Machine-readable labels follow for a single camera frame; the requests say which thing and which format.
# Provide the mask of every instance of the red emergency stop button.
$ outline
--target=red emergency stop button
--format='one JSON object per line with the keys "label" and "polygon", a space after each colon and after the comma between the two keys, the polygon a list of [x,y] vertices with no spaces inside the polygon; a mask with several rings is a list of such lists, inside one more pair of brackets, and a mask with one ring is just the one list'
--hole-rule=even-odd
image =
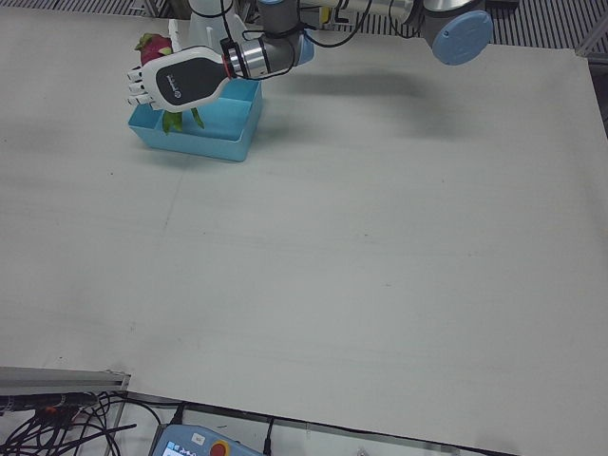
{"label": "red emergency stop button", "polygon": [[209,456],[230,456],[230,447],[227,442],[218,440],[211,446]]}

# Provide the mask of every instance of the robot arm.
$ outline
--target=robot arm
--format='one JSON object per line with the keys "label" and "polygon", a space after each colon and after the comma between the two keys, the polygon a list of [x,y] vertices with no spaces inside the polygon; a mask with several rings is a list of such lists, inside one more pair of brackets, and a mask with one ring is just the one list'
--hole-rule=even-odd
{"label": "robot arm", "polygon": [[[207,1],[223,4],[221,0]],[[399,18],[402,24],[415,24],[435,57],[446,65],[475,58],[488,44],[493,30],[484,0],[306,1],[329,4],[338,10],[386,14],[391,22]],[[150,61],[128,73],[129,102],[183,111],[216,100],[230,79],[265,79],[312,60],[314,40],[300,22],[298,0],[257,0],[257,4],[263,28],[259,38],[239,43],[223,40],[221,49],[217,49],[221,53],[197,46]],[[218,18],[217,14],[197,15]]]}

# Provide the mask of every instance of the black cable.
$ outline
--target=black cable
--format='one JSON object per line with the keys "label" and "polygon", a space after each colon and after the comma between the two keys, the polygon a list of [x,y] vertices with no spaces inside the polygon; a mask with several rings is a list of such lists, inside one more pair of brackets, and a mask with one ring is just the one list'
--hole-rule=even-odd
{"label": "black cable", "polygon": [[[87,414],[90,418],[92,418],[92,417],[97,418],[97,420],[100,422],[101,428],[102,429],[107,429],[107,416],[106,416],[106,414],[100,415],[98,411],[95,411],[95,412],[84,411],[84,414]],[[92,423],[89,422],[89,420],[87,420],[86,423],[85,423],[85,427],[83,427],[83,430],[86,431],[86,429],[88,427],[94,428],[95,425],[93,425]],[[105,439],[107,440],[107,444],[108,444],[108,447],[110,448],[110,452],[112,453],[112,455],[113,456],[121,456],[121,450],[119,449],[118,444],[116,443],[116,439],[114,439],[114,436],[112,434],[107,434],[105,436]]]}
{"label": "black cable", "polygon": [[[344,40],[339,41],[337,43],[327,44],[327,43],[320,43],[320,42],[316,41],[312,36],[309,36],[308,34],[304,34],[305,38],[307,40],[309,40],[311,43],[314,43],[321,48],[338,48],[340,46],[346,45],[352,39],[352,37],[354,37],[354,35],[357,34],[359,29],[361,29],[363,27],[363,23],[366,20],[366,18],[368,17],[368,14],[370,13],[370,8],[371,8],[372,3],[373,3],[373,0],[368,0],[368,5],[366,6],[365,10],[363,11],[361,18],[359,19],[359,22],[352,29],[349,36],[347,36]],[[297,0],[298,14],[299,14],[299,4],[300,4],[300,0]]]}
{"label": "black cable", "polygon": [[117,401],[111,401],[109,404],[120,404],[121,402],[124,402],[126,404],[133,404],[134,406],[138,406],[138,407],[141,407],[143,409],[148,410],[154,416],[154,419],[156,420],[157,424],[159,426],[162,425],[162,421],[161,421],[161,418],[159,417],[159,414],[156,411],[154,411],[151,407],[149,407],[147,404],[145,404],[143,402],[139,402],[139,401],[137,401],[135,399],[129,399],[129,398],[123,398],[123,397],[121,397],[119,400],[117,400]]}
{"label": "black cable", "polygon": [[265,456],[272,456],[273,454],[273,448],[272,448],[272,442],[270,439],[270,434],[272,434],[273,432],[273,425],[275,424],[275,417],[271,417],[270,422],[268,423],[268,432],[266,432],[266,440],[264,440],[264,450],[262,451],[262,454],[264,454]]}
{"label": "black cable", "polygon": [[[86,437],[83,437],[82,439],[78,439],[78,440],[75,440],[75,441],[72,441],[72,442],[68,442],[66,444],[62,444],[61,446],[58,446],[58,445],[49,446],[50,448],[53,448],[53,449],[54,448],[60,449],[56,454],[61,455],[61,454],[65,453],[65,452],[67,452],[67,451],[70,451],[71,449],[73,449],[75,447],[79,447],[81,444],[83,444],[85,442],[89,442],[91,440],[97,439],[97,438],[102,437],[102,436],[111,435],[111,434],[114,434],[114,433],[119,432],[121,430],[132,429],[132,428],[135,428],[137,425],[133,424],[133,425],[118,426],[118,427],[113,427],[113,428],[110,428],[110,429],[103,429],[102,427],[97,426],[97,425],[93,425],[91,423],[88,423],[88,424],[84,424],[84,423],[82,423],[82,424],[74,424],[73,426],[74,427],[78,427],[78,426],[92,427],[92,428],[101,429],[101,430],[100,430],[100,432],[97,432],[96,434],[88,435]],[[11,448],[14,448],[14,446],[4,446],[4,445],[0,446],[0,449],[2,451],[4,451],[4,452],[6,452],[7,450],[10,450]],[[35,445],[23,445],[23,446],[21,446],[21,448],[24,448],[24,449],[39,449],[38,446],[35,446]]]}
{"label": "black cable", "polygon": [[183,404],[182,401],[179,401],[179,402],[146,401],[144,399],[136,399],[135,397],[130,397],[128,394],[122,394],[122,393],[117,392],[117,391],[113,392],[111,394],[111,396],[112,397],[120,397],[120,398],[123,398],[123,399],[128,399],[129,401],[132,401],[132,402],[139,402],[141,404],[146,404],[148,406],[153,406],[153,407],[154,406],[156,406],[156,407],[163,407],[163,406],[165,406],[165,407],[178,407],[181,404]]}
{"label": "black cable", "polygon": [[226,29],[226,35],[228,36],[230,43],[234,43],[235,40],[232,39],[232,33],[230,33],[230,26],[228,26],[228,19],[226,18],[226,14],[228,11],[226,9],[224,9],[224,0],[219,0],[219,5],[221,7],[221,19],[224,23],[224,28]]}
{"label": "black cable", "polygon": [[422,24],[425,18],[425,15],[420,12],[419,16],[418,16],[418,28],[413,28],[413,31],[410,35],[404,35],[400,30],[397,29],[397,27],[394,25],[393,23],[393,19],[392,19],[392,6],[394,5],[395,0],[390,0],[389,3],[389,24],[390,24],[390,29],[393,30],[397,36],[400,36],[401,38],[404,38],[406,40],[410,39],[410,38],[414,38],[416,35],[418,35],[420,33],[420,29],[422,28]]}
{"label": "black cable", "polygon": [[178,405],[178,408],[175,410],[173,418],[169,422],[170,425],[182,425],[183,424],[183,411],[186,409],[186,403],[183,402]]}
{"label": "black cable", "polygon": [[215,19],[222,15],[225,16],[226,14],[228,14],[228,11],[230,11],[230,8],[233,6],[233,4],[234,4],[234,0],[232,2],[230,2],[230,5],[228,5],[227,9],[224,9],[224,7],[222,5],[221,11],[218,14],[203,14],[202,12],[196,11],[192,7],[190,7],[190,10],[192,10],[192,12],[194,12],[197,16],[204,17],[205,19]]}

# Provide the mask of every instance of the metal grating floor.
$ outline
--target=metal grating floor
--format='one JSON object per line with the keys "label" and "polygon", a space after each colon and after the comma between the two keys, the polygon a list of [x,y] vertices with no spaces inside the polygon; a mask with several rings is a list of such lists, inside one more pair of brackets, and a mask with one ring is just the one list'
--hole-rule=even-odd
{"label": "metal grating floor", "polygon": [[[606,10],[608,0],[522,0],[512,11],[488,9],[494,18],[492,42],[530,48],[576,48]],[[347,31],[351,26],[335,26],[334,29]],[[362,31],[395,34],[389,19],[376,14],[366,19]],[[412,28],[403,27],[402,33],[410,35],[413,32]],[[608,34],[593,51],[608,53]]]}
{"label": "metal grating floor", "polygon": [[[138,0],[0,0],[0,7],[97,12],[100,14],[121,14],[126,16],[145,15],[145,9]],[[161,15],[166,15],[169,11],[168,2],[164,0],[157,1],[157,7]]]}

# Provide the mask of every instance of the green dragon fruit leaf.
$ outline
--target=green dragon fruit leaf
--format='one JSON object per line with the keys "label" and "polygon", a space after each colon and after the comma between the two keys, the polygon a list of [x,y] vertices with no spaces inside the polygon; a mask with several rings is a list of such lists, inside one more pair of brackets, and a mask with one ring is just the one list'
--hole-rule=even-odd
{"label": "green dragon fruit leaf", "polygon": [[205,123],[202,121],[202,119],[200,118],[200,114],[199,114],[199,110],[196,109],[195,107],[193,107],[192,109],[190,109],[192,111],[192,117],[194,117],[194,121],[197,123],[197,125],[200,128],[204,128],[205,127]]}
{"label": "green dragon fruit leaf", "polygon": [[181,131],[181,113],[164,111],[162,113],[162,131],[165,135],[169,134],[171,127]]}

